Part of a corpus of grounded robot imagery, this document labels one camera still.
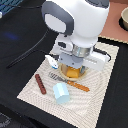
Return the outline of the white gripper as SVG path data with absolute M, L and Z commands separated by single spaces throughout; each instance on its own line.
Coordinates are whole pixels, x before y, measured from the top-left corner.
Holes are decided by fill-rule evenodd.
M 81 48 L 73 44 L 66 35 L 59 34 L 51 50 L 53 57 L 60 63 L 75 69 L 85 66 L 94 70 L 102 70 L 110 55 L 95 46 Z

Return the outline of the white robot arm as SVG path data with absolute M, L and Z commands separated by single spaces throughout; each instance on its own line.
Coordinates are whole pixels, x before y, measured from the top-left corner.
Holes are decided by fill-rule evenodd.
M 95 48 L 105 25 L 109 0 L 46 0 L 41 12 L 46 25 L 58 33 L 52 52 L 73 68 L 102 70 L 110 60 Z

